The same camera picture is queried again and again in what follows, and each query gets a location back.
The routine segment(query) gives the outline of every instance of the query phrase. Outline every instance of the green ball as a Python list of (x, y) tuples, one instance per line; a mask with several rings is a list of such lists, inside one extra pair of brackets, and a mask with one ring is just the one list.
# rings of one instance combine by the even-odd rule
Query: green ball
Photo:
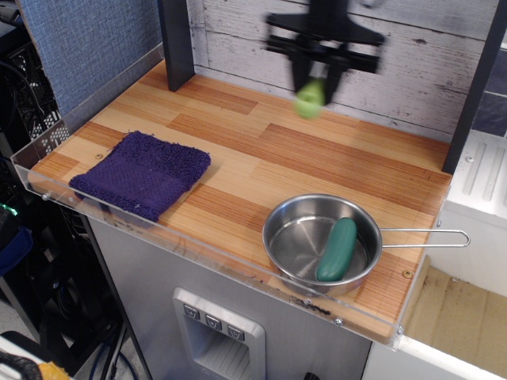
[(325, 101), (324, 81), (314, 78), (295, 94), (294, 108), (302, 118), (314, 119), (320, 114)]

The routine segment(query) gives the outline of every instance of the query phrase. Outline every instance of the yellow object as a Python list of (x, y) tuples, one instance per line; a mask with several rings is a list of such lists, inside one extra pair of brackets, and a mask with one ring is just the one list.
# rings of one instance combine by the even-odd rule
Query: yellow object
[(63, 368), (57, 367), (53, 362), (39, 364), (39, 371), (43, 380), (69, 380), (69, 375)]

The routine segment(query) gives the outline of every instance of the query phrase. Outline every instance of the wire handle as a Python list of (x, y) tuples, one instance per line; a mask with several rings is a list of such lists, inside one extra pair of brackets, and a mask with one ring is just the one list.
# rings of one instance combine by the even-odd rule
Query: wire handle
[(467, 242), (464, 244), (393, 244), (383, 245), (383, 248), (463, 248), (470, 244), (470, 236), (462, 230), (437, 230), (437, 229), (419, 229), (419, 228), (380, 228), (380, 231), (387, 232), (441, 232), (447, 234), (461, 234)]

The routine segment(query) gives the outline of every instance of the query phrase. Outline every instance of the green cucumber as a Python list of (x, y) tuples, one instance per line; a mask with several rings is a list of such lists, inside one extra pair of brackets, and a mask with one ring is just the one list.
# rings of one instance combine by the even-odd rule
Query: green cucumber
[(339, 281), (347, 272), (356, 245), (357, 226), (351, 218), (334, 223), (326, 248), (315, 270), (317, 281)]

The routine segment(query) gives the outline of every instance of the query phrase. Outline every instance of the metal frame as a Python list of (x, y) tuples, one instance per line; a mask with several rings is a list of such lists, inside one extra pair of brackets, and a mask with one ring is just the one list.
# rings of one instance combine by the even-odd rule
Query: metal frame
[(500, 50), (501, 42), (507, 27), (507, 0), (499, 0), (498, 7), (491, 23), (490, 32), (484, 43), (481, 58), (478, 61), (477, 70), (470, 86), (463, 111), (459, 117), (458, 125), (452, 137), (451, 147), (445, 159), (442, 170), (453, 174), (458, 165), (459, 157), (467, 142), (468, 134), (477, 113), (478, 105), (482, 99), (482, 93), (493, 69), (494, 61)]
[(127, 312), (125, 311), (124, 304), (121, 301), (120, 294), (118, 293), (118, 290), (116, 289), (116, 284), (114, 283), (111, 272), (109, 271), (108, 265), (105, 262), (104, 255), (102, 254), (101, 247), (98, 244), (97, 239), (95, 238), (95, 234), (93, 233), (92, 226), (90, 225), (89, 219), (85, 215), (81, 215), (81, 220), (83, 223), (83, 226), (86, 229), (86, 232), (88, 233), (88, 237), (90, 238), (90, 242), (92, 244), (93, 250), (95, 251), (95, 254), (97, 256), (98, 262), (101, 265), (102, 272), (104, 273), (105, 279), (108, 282), (109, 288), (111, 290), (112, 296), (115, 300), (116, 307), (118, 308), (120, 315), (122, 317), (122, 326), (120, 327), (120, 332), (118, 337), (116, 338), (116, 342), (121, 346), (121, 342), (123, 342), (123, 339), (126, 335), (128, 335), (132, 339), (132, 343), (134, 344), (135, 352), (137, 353), (139, 357), (139, 361), (141, 362), (141, 365), (143, 366), (143, 369), (146, 373), (146, 376), (151, 380), (151, 373), (150, 369), (148, 368), (148, 365), (146, 363), (146, 360), (144, 359), (143, 352), (141, 351), (141, 347), (139, 346), (139, 341), (137, 340), (137, 337), (134, 334), (134, 329), (132, 328), (132, 325), (128, 319)]
[(169, 89), (176, 91), (194, 74), (186, 0), (157, 0)]

